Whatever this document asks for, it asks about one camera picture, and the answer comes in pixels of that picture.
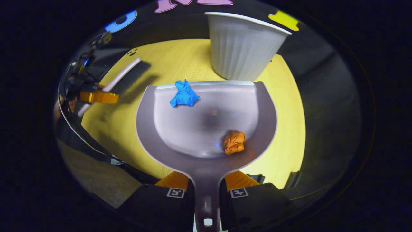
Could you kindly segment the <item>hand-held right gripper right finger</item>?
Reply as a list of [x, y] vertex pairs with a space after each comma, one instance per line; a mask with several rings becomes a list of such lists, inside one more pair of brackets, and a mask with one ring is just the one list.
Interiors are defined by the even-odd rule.
[[226, 175], [220, 185], [221, 229], [226, 232], [266, 232], [296, 215], [297, 207], [264, 176], [241, 171]]

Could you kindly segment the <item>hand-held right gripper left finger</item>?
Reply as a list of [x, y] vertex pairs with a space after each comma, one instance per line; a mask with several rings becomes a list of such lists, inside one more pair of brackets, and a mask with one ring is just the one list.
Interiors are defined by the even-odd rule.
[[194, 186], [174, 171], [155, 184], [141, 185], [121, 205], [121, 214], [142, 232], [192, 232]]

